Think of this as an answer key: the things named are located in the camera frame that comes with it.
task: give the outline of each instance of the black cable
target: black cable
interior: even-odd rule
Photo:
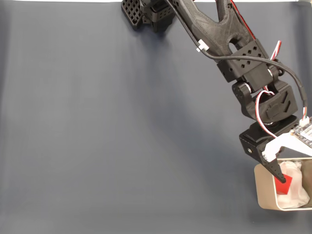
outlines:
[[[191,30],[189,29],[189,27],[186,25],[184,19],[182,18],[181,14],[177,11],[177,9],[175,8],[175,6],[170,2],[170,0],[165,0],[167,2],[167,4],[172,8],[173,12],[175,13],[175,15],[177,16],[177,18],[180,20],[182,26],[184,27],[184,29],[186,30],[186,32],[188,33],[188,35],[190,36],[190,38],[192,39],[192,41],[194,42],[194,44],[196,45],[196,47],[199,47],[200,44],[198,43],[198,41],[196,40],[195,36],[193,35],[193,33],[191,32]],[[271,64],[273,66],[278,67],[279,69],[287,72],[295,81],[296,85],[298,86],[299,92],[300,92],[300,96],[301,99],[303,101],[303,106],[307,107],[308,106],[308,99],[307,99],[307,94],[306,91],[301,83],[301,81],[299,80],[299,78],[297,77],[297,75],[295,74],[295,72],[293,72],[289,67],[283,65],[280,62],[275,62],[272,61],[270,59],[267,58],[258,58],[258,57],[251,57],[251,56],[214,56],[209,54],[207,51],[205,50],[201,50],[201,52],[208,58],[210,59],[214,59],[214,60],[252,60],[252,61],[259,61],[259,62],[263,62],[266,64]]]

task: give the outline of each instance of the wire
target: wire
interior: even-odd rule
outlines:
[[[267,134],[270,134],[271,136],[273,136],[274,138],[277,138],[276,135],[274,135],[273,133],[271,133],[267,128],[266,126],[264,125],[264,123],[262,122],[261,118],[260,118],[260,114],[259,114],[259,102],[260,102],[260,98],[261,98],[261,95],[265,93],[265,94],[269,94],[269,95],[274,95],[273,92],[271,91],[266,91],[266,90],[262,90],[256,100],[255,100],[255,116],[256,116],[256,119],[260,125],[260,127],[267,133]]]
[[[191,30],[189,29],[189,27],[186,25],[184,19],[182,18],[181,14],[177,11],[177,9],[175,8],[175,6],[170,2],[170,0],[165,0],[167,2],[167,4],[172,8],[173,12],[175,13],[175,15],[177,16],[177,18],[180,20],[182,26],[184,27],[184,29],[186,30],[187,34],[190,36],[190,38],[192,39],[192,41],[194,42],[194,44],[199,47],[200,44],[198,43],[198,41],[196,40],[195,36],[192,34]],[[285,72],[287,72],[295,81],[296,85],[298,86],[299,92],[300,92],[300,96],[303,102],[303,106],[307,109],[308,106],[308,99],[307,99],[307,94],[306,91],[301,83],[301,81],[299,80],[299,78],[297,77],[297,75],[295,74],[295,72],[293,72],[289,67],[283,65],[280,62],[276,62],[276,61],[272,61],[266,58],[259,58],[259,57],[251,57],[251,56],[214,56],[209,54],[207,51],[205,50],[201,50],[201,52],[208,58],[210,59],[214,59],[214,60],[251,60],[251,61],[259,61],[262,63],[266,63],[266,64],[270,64],[273,65],[275,67],[278,67],[281,70],[284,70]]]
[[[307,108],[304,107],[303,108],[303,117],[302,117],[302,120],[304,120],[306,117],[307,117],[308,113],[307,113]]]
[[[274,49],[274,51],[273,51],[273,54],[271,55],[270,60],[275,60],[275,59],[276,59],[276,57],[278,56],[278,53],[279,53],[279,49],[281,48],[281,45],[282,45],[282,41],[279,40],[279,41],[277,42],[277,44],[276,44],[276,47],[275,47],[275,49]],[[264,86],[263,89],[266,90],[266,91],[269,90],[267,85]]]
[[[281,48],[281,45],[282,45],[282,42],[279,40],[277,42],[277,45],[276,45],[276,47],[275,47],[275,49],[273,51],[273,54],[272,54],[270,60],[274,60],[277,57],[277,55],[279,53],[279,49]]]

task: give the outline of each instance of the black 3d-printed part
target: black 3d-printed part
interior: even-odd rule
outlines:
[[[121,9],[134,30],[143,23],[139,0],[122,0]]]

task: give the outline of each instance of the red and white wire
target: red and white wire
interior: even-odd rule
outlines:
[[[279,41],[277,42],[277,44],[276,44],[276,47],[275,47],[275,49],[274,49],[274,51],[273,51],[273,54],[271,55],[270,60],[276,59],[276,57],[278,56],[279,50],[280,50],[280,48],[281,48],[281,45],[282,45],[282,41],[279,40]],[[268,90],[269,90],[267,85],[264,86],[263,89],[264,89],[265,91],[268,91]]]
[[[262,120],[261,120],[261,118],[260,118],[260,114],[259,114],[259,103],[260,103],[261,95],[262,95],[263,93],[269,94],[269,95],[274,95],[273,92],[271,92],[271,91],[266,91],[266,90],[262,90],[262,91],[258,94],[258,96],[257,96],[257,98],[256,98],[256,100],[255,100],[255,116],[256,116],[256,119],[257,119],[257,121],[258,121],[260,127],[261,127],[267,134],[273,136],[274,138],[277,138],[276,135],[274,135],[273,133],[271,133],[271,132],[267,129],[267,127],[264,125],[264,123],[262,122]]]

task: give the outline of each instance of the circuit board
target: circuit board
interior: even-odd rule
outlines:
[[[312,118],[310,118],[310,122],[304,126],[300,127],[300,125],[296,126],[291,130],[291,133],[294,134],[299,140],[303,143],[307,144],[312,148]]]

